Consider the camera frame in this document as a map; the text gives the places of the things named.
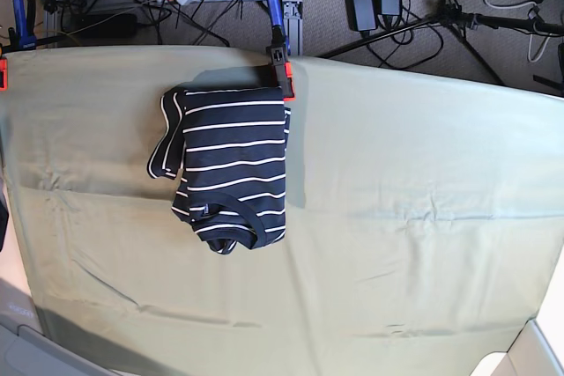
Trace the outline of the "navy white striped T-shirt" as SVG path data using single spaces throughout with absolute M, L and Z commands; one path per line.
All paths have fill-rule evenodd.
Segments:
M 217 254 L 281 241 L 292 114 L 282 90 L 177 88 L 160 111 L 166 128 L 147 172 L 179 181 L 172 212 Z

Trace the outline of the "orange black centre clamp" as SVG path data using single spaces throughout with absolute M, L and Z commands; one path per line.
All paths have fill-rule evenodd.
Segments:
M 294 100 L 293 72 L 288 59 L 286 44 L 284 42 L 273 43 L 268 47 L 268 53 L 271 57 L 271 66 L 274 69 L 278 86 L 282 90 L 284 101 Z

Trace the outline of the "black tripod stand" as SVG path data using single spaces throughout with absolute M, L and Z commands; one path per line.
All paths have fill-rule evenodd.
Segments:
M 456 38 L 466 51 L 480 64 L 495 84 L 504 86 L 505 83 L 499 74 L 467 40 L 466 31 L 468 29 L 476 29 L 480 26 L 485 26 L 494 30 L 506 29 L 524 33 L 529 36 L 542 36 L 548 40 L 563 35 L 563 25 L 549 24 L 538 15 L 539 4 L 527 0 L 523 2 L 522 5 L 530 6 L 531 11 L 527 18 L 517 19 L 467 13 L 463 11 L 462 6 L 458 4 L 456 0 L 438 0 L 435 12 L 431 15 L 427 15 L 424 18 L 416 18 L 413 22 L 407 22 L 389 30 L 363 37 L 358 41 L 345 44 L 344 46 L 334 48 L 321 54 L 320 57 L 323 59 L 331 59 L 401 33 L 409 33 L 423 27 L 427 27 L 431 30 L 436 30 L 441 27 L 449 31 Z

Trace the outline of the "blue black clamp left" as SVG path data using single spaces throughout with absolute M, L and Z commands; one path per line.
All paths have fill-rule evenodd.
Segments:
M 15 26 L 8 30 L 9 52 L 35 49 L 37 38 L 34 33 L 36 0 L 12 0 Z

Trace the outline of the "orange clamp left edge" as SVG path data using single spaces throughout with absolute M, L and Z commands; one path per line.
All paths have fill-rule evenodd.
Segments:
M 4 57 L 0 58 L 0 91 L 8 89 L 8 62 Z

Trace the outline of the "aluminium frame post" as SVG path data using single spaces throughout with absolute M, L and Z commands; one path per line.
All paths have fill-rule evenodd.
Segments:
M 290 55 L 303 54 L 303 2 L 304 0 L 281 0 Z

